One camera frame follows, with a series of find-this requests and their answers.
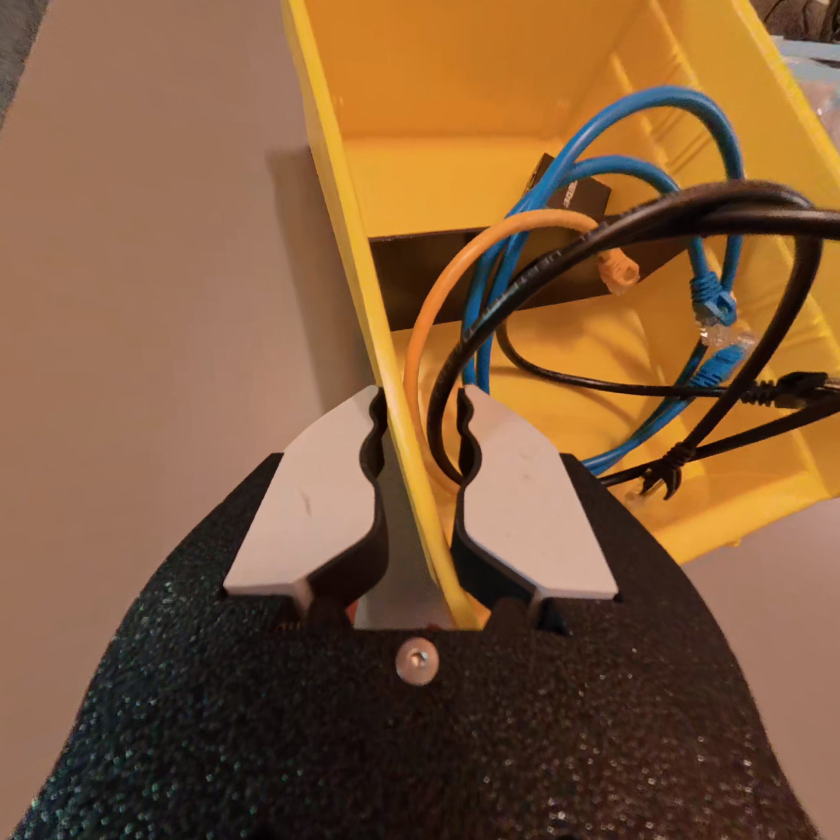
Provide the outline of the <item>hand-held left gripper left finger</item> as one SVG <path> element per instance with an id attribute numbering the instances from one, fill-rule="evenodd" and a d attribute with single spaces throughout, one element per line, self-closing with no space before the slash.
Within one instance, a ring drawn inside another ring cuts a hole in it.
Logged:
<path id="1" fill-rule="evenodd" d="M 323 603 L 344 614 L 382 580 L 386 429 L 384 391 L 368 385 L 288 445 L 224 579 L 227 595 L 285 597 L 302 617 Z"/>

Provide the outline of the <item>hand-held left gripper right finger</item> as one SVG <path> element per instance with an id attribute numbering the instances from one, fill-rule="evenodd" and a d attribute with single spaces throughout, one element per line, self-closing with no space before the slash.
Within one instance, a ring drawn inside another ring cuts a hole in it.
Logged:
<path id="1" fill-rule="evenodd" d="M 616 605 L 621 591 L 567 465 L 503 402 L 458 393 L 458 489 L 451 553 L 485 624 L 559 624 L 561 602 Z"/>

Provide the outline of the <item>black power adapter brick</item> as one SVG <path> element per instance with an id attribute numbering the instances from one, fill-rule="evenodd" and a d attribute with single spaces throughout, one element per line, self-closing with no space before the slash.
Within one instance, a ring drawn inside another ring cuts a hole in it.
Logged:
<path id="1" fill-rule="evenodd" d="M 539 183 L 552 162 L 553 157 L 550 154 L 542 154 L 528 179 L 522 197 L 525 197 Z M 585 177 L 557 187 L 545 206 L 583 214 L 599 223 L 606 215 L 606 207 L 611 194 L 612 190 L 609 186 L 592 177 Z"/>

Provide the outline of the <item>yellow plastic bin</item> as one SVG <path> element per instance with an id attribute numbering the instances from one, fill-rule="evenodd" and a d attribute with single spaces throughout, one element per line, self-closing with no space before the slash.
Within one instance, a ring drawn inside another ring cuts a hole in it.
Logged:
<path id="1" fill-rule="evenodd" d="M 282 2 L 308 139 L 433 579 L 478 627 L 449 553 L 455 498 L 427 474 L 403 392 L 410 329 L 386 313 L 374 239 L 484 228 L 611 103 L 654 87 L 705 92 L 733 125 L 747 175 L 838 209 L 838 151 L 750 2 Z M 698 119 L 633 115 L 589 154 L 651 161 L 682 186 L 724 176 Z M 674 382 L 697 341 L 690 263 L 634 289 L 516 312 L 527 358 L 614 382 Z M 760 378 L 838 373 L 838 245 Z M 493 350 L 491 394 L 563 453 L 612 448 L 655 401 L 584 395 L 517 373 Z M 635 512 L 679 563 L 838 497 L 838 416 L 688 465 L 672 500 Z"/>

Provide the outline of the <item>white desk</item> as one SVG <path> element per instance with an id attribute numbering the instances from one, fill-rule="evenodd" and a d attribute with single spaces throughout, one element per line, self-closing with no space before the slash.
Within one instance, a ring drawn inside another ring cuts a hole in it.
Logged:
<path id="1" fill-rule="evenodd" d="M 818 838 L 706 604 L 583 459 L 621 602 L 456 623 L 282 2 L 54 2 L 36 47 L 2 131 L 2 836 Z M 718 201 L 774 182 L 705 92 L 625 98 L 705 126 Z M 281 454 L 368 385 L 384 577 L 344 614 L 227 595 Z"/>

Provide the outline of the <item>black bin divider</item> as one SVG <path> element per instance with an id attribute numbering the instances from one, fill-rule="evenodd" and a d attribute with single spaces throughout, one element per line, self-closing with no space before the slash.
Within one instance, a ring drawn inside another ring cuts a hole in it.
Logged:
<path id="1" fill-rule="evenodd" d="M 451 229 L 441 232 L 373 238 L 370 241 L 376 275 L 392 331 L 410 329 L 438 276 L 449 262 L 483 228 Z M 559 227 L 541 228 L 529 236 L 514 275 L 542 254 L 567 246 L 578 234 Z M 689 238 L 658 239 L 648 243 L 621 246 L 640 269 L 640 280 L 649 277 L 675 257 L 684 253 Z M 449 293 L 435 323 L 459 322 L 463 317 L 467 293 L 476 264 Z M 568 270 L 531 298 L 525 309 L 598 298 L 609 294 L 600 278 L 596 259 L 590 258 Z"/>

